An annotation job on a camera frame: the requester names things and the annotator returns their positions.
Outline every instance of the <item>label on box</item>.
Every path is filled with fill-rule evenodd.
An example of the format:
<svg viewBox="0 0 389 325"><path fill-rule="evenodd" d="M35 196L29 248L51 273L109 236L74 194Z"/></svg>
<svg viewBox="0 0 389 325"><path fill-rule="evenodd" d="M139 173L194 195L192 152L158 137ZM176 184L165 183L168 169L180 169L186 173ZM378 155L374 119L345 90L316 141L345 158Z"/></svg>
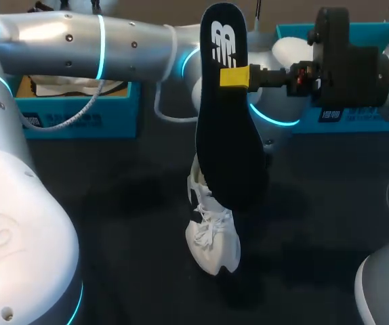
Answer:
<svg viewBox="0 0 389 325"><path fill-rule="evenodd" d="M23 113L23 116L27 118L30 124L36 127L43 127L43 123L41 122L41 118L37 113Z"/></svg>
<svg viewBox="0 0 389 325"><path fill-rule="evenodd" d="M54 125L59 125L60 123L63 123L70 118L72 118L74 115L70 114L45 114L44 120L45 124L53 127ZM83 114L79 119L77 119L74 123L70 124L69 127L71 128L86 128L86 127L93 127L93 128L100 128L103 127L102 117L100 114Z"/></svg>
<svg viewBox="0 0 389 325"><path fill-rule="evenodd" d="M335 110L323 108L321 110L321 114L319 115L318 122L320 123L339 122L341 120L343 112L344 112L343 108L335 109Z"/></svg>
<svg viewBox="0 0 389 325"><path fill-rule="evenodd" d="M382 121L383 118L378 114L377 108L374 107L362 107L362 108L349 108L345 117L346 121Z"/></svg>

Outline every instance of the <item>white cable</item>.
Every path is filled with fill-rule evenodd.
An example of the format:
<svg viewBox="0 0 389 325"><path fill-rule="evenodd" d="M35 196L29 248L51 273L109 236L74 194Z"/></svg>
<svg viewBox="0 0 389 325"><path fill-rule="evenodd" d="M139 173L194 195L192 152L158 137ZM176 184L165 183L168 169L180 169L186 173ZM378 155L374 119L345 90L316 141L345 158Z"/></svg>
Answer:
<svg viewBox="0 0 389 325"><path fill-rule="evenodd" d="M163 75L163 78L161 81L157 83L157 86L155 88L155 99L154 99L154 113L156 116L164 121L171 122L171 123L193 123L197 122L197 116L194 117L187 117L187 118L178 118L178 117L172 117L164 115L160 111L160 98L161 98L161 83L165 82L167 78L169 78L169 75L172 72L173 65L175 64L176 59L176 50L178 48L178 38L176 35L175 28L170 25L164 25L164 27L167 27L170 30L170 33L172 34L172 51L169 57L169 61L167 63L167 68L165 70L165 73Z"/></svg>
<svg viewBox="0 0 389 325"><path fill-rule="evenodd" d="M155 99L154 99L154 113L157 115L157 117L161 118L164 121L171 122L171 123L194 123L194 122L197 122L197 116L178 118L178 117L164 115L162 112L160 112L160 109L159 109L160 97L161 97L161 83L157 83L157 87L155 89Z"/></svg>
<svg viewBox="0 0 389 325"><path fill-rule="evenodd" d="M65 127L73 124L75 121L77 121L79 118L81 118L92 107L92 105L97 100L98 96L101 94L101 90L102 90L105 82L106 82L105 80L101 80L100 84L98 85L97 91L94 93L94 95L88 101L88 103L85 105L85 107L83 107L80 110L80 112L78 112L76 115L74 115L73 117L69 118L65 122L62 122L62 123L57 124L57 125L54 125L52 127L37 127L36 125L33 125L32 123L30 123L29 120L26 117L24 117L24 115L21 113L21 111L18 110L18 112L20 114L21 123L23 123L23 125L25 127L27 127L28 129L32 129L34 131L40 131L40 132L54 132L54 131L57 131L57 130L64 129Z"/></svg>

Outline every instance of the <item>white robotic arm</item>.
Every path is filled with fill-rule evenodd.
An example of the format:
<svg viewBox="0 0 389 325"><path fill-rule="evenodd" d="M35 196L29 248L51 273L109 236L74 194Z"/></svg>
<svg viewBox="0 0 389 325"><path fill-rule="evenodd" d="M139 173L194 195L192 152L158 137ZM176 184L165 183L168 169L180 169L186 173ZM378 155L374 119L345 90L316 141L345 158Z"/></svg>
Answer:
<svg viewBox="0 0 389 325"><path fill-rule="evenodd" d="M157 26L71 12L0 15L0 324L78 324L83 296L77 235L35 173L4 73L156 83L172 76L184 80L199 107L198 46L199 25ZM249 52L252 64L286 66L259 34L249 35ZM310 59L302 54L299 60ZM252 117L269 152L288 138L307 99L287 97L286 86L251 96ZM389 120L389 94L385 111ZM375 320L366 324L389 325L389 304L380 303L376 290L389 268L370 272L389 266L389 246L374 256L379 258L369 257L361 272L372 280L356 281L362 288L357 302L361 314L367 310Z"/></svg>

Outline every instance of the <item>robotic arm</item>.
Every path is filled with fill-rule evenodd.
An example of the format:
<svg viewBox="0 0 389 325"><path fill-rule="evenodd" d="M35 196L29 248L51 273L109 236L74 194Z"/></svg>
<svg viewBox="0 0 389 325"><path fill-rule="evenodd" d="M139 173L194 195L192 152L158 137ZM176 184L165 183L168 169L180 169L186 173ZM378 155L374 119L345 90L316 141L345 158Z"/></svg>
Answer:
<svg viewBox="0 0 389 325"><path fill-rule="evenodd" d="M340 71L335 65L344 70L353 62L352 55L346 56L348 61L332 55L337 49L350 54L344 50L349 21L333 20L326 26L323 21L317 20L315 27L314 57L301 58L302 62L292 67L279 63L262 36L249 36L250 63L271 72L266 78L260 74L258 86L268 86L270 76L275 76L274 87L261 88L249 99L267 152L288 138L307 106L307 95L322 105L384 105L389 120L389 47L382 57L371 50L364 55L359 49L350 50L365 63L366 70L357 66L355 73L341 72L338 75L343 79L338 81ZM325 37L337 23L346 32L338 39ZM3 74L156 83L168 77L181 78L199 109L198 48L199 25L157 26L71 12L0 15L0 324L78 324L83 296L77 235L68 215L35 173ZM282 68L291 72L284 74ZM359 76L358 80L363 78L368 84L349 79ZM277 77L283 82L278 84ZM308 85L319 83L320 87L309 91ZM365 102L359 92L365 95ZM293 109L284 110L283 106ZM359 274L356 300L365 324L389 325L389 245L370 256Z"/></svg>

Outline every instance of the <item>black table surface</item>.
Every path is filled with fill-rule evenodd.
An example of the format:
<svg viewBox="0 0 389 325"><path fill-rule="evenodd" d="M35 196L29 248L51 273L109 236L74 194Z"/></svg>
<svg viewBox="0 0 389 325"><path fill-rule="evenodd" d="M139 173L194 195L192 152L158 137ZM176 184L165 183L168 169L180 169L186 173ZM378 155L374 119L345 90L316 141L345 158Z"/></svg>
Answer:
<svg viewBox="0 0 389 325"><path fill-rule="evenodd" d="M161 107L192 116L178 87L164 86ZM157 119L153 95L145 87L136 141L29 141L78 231L87 324L361 325L355 273L389 243L389 133L294 136L266 207L234 216L240 268L214 279L184 237L195 125Z"/></svg>

